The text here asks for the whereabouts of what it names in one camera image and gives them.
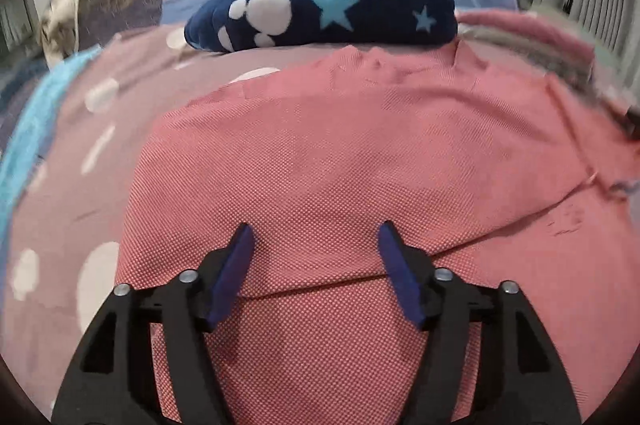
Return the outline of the red mesh polo shirt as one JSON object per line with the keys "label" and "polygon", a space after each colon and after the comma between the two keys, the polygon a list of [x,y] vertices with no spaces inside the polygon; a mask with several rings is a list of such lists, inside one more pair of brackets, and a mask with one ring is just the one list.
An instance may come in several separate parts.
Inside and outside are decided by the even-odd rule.
{"label": "red mesh polo shirt", "polygon": [[159,118],[141,151],[117,277],[162,284],[256,235],[207,340],[240,424],[389,424],[425,338],[376,249],[404,240],[465,281],[524,289],[582,416],[639,343],[639,145],[559,78],[457,42],[346,47]]}

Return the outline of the stack of folded clothes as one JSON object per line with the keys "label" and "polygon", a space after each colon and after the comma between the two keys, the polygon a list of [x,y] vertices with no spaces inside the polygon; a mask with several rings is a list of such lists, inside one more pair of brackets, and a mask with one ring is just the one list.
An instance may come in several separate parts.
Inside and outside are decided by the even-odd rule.
{"label": "stack of folded clothes", "polygon": [[616,70],[597,45],[563,19],[498,8],[458,10],[456,19],[461,36],[516,52],[581,92],[596,94],[615,83]]}

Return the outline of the mauve polka dot bedsheet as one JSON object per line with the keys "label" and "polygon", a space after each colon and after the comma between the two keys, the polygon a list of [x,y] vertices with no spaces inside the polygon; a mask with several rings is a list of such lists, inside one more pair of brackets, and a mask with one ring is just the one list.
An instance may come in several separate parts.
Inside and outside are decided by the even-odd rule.
{"label": "mauve polka dot bedsheet", "polygon": [[[605,99],[576,93],[516,52],[463,36],[446,46],[457,42],[516,70],[556,76],[620,126]],[[115,279],[134,172],[155,122],[218,89],[346,47],[393,55],[440,49],[306,45],[216,56],[186,47],[175,28],[119,34],[102,49],[67,90],[12,216],[1,350],[21,381],[42,390],[58,383]]]}

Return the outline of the light blue blanket edge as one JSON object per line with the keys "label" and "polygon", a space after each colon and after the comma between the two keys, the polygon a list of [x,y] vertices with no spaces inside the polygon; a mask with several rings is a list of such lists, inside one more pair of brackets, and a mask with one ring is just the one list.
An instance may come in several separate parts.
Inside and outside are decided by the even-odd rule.
{"label": "light blue blanket edge", "polygon": [[102,52],[94,45],[57,64],[26,102],[1,160],[1,259],[6,259],[14,208],[30,182],[41,152],[51,141],[58,110],[75,78]]}

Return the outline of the navy star fleece garment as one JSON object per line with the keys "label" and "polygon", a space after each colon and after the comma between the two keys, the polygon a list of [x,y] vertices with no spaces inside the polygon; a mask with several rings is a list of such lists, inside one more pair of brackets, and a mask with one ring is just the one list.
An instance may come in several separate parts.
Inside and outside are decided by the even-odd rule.
{"label": "navy star fleece garment", "polygon": [[458,33],[454,0],[206,0],[184,27],[206,52],[307,44],[435,47]]}

